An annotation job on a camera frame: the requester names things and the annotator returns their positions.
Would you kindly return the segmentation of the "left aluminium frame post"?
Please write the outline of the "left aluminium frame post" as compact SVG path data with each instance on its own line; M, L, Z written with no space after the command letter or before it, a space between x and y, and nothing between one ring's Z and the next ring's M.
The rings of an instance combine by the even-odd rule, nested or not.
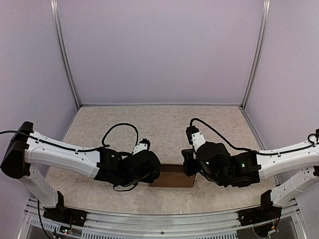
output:
M50 0L50 8L53 18L53 25L54 30L56 34L57 44L58 44L58 50L60 53L62 66L65 71L66 80L71 92L71 96L73 99L73 102L75 104L75 107L77 110L79 110L82 107L81 100L75 85L75 81L73 79L70 62L67 54L67 49L63 37L63 29L62 29L62 22L59 14L59 5L57 0Z

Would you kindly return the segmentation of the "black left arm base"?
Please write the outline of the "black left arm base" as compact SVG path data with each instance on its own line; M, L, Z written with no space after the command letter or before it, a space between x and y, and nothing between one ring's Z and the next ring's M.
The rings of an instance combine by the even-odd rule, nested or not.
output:
M43 216L56 222L71 226L84 227L87 212L80 209L69 208L64 205L64 197L57 191L57 204L53 208L44 207Z

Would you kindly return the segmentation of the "right aluminium frame post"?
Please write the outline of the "right aluminium frame post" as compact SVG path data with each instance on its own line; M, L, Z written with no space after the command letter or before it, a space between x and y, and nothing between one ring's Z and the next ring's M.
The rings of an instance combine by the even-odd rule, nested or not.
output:
M256 79L256 74L258 71L259 62L260 62L260 58L263 51L264 40L265 40L265 36L267 32L270 6L271 6L270 0L263 1L262 15L261 15L260 27L259 27L258 37L257 37L257 44L256 44L255 52L254 52L254 57L252 61L251 70L249 73L247 86L246 86L244 97L241 103L242 111L245 111L248 106L249 98L252 93L253 85Z

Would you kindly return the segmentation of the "aluminium frame post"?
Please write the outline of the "aluminium frame post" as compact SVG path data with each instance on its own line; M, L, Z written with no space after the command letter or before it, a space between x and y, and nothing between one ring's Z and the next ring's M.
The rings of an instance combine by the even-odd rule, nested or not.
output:
M54 30L56 34L57 44L58 44L58 50L60 53L62 66L65 71L66 80L71 92L71 96L73 99L73 102L75 104L75 107L77 110L79 110L82 107L81 100L75 85L75 81L73 79L70 62L67 54L67 49L63 37L63 29L62 29L62 22L59 14L59 5L57 0L50 0L50 8L53 18L53 25Z
M260 27L259 27L258 37L257 37L257 44L256 44L255 52L254 52L254 57L252 61L251 70L249 73L247 86L246 86L244 97L241 103L242 111L245 111L248 106L249 98L252 93L253 85L256 79L256 74L258 71L259 62L260 62L260 58L263 51L264 40L265 40L265 36L267 32L270 6L271 6L270 0L263 1L262 15L261 15Z

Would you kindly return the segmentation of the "brown cardboard box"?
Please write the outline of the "brown cardboard box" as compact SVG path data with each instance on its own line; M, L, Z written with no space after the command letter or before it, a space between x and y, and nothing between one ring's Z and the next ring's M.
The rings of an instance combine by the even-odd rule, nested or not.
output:
M196 175L186 176L181 164L162 164L160 169L160 176L150 187L162 188L192 188Z

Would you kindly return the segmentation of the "aluminium front rail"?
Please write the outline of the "aluminium front rail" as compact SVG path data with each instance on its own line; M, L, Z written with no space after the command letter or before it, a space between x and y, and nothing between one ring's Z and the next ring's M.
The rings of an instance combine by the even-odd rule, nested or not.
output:
M30 198L20 220L17 239L244 239L257 238L258 226L241 225L237 210L179 215L139 215L87 210L82 227L63 235L63 223L39 218L37 200Z

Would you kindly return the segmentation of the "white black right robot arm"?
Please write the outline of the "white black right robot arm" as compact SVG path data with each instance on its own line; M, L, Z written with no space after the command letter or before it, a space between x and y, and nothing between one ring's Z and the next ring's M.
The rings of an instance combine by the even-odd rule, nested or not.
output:
M266 200L255 210L255 217L265 221L275 208L283 207L290 199L319 181L319 134L307 140L275 150L241 149L231 155L223 143L208 142L195 126L186 129L190 149L184 149L186 176L201 174L206 180L223 187L247 187L261 180L291 170L298 172L282 185L266 194Z

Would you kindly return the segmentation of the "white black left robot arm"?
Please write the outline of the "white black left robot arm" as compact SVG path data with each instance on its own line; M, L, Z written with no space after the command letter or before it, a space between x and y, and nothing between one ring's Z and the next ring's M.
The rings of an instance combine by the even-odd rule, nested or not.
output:
M115 151L102 142L95 148L86 148L48 138L25 121L18 130L12 130L3 161L2 172L22 182L57 220L70 216L60 192L54 190L36 167L38 164L82 174L114 187L136 187L140 182L153 183L160 176L160 160L150 151L147 139L136 141L132 152Z

